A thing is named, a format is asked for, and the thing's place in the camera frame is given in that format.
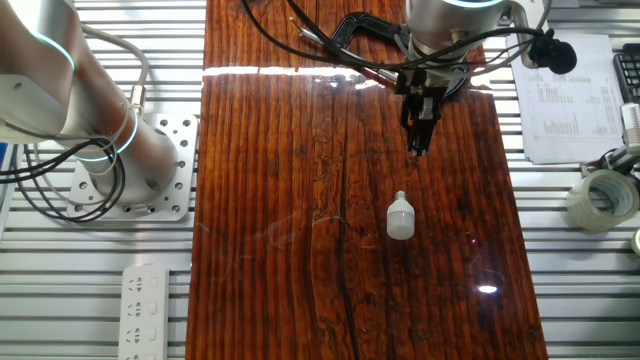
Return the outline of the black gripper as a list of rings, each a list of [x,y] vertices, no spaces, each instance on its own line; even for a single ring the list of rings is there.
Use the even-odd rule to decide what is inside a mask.
[[[435,69],[418,68],[401,70],[395,80],[394,93],[407,95],[404,97],[401,108],[401,126],[406,131],[407,151],[413,155],[424,156],[430,147],[434,130],[441,119],[441,98],[425,98],[421,110],[421,149],[417,141],[418,133],[414,124],[414,97],[411,90],[416,93],[423,87],[446,88],[444,99],[456,94],[466,80],[463,75],[469,71],[466,62],[437,66]]]

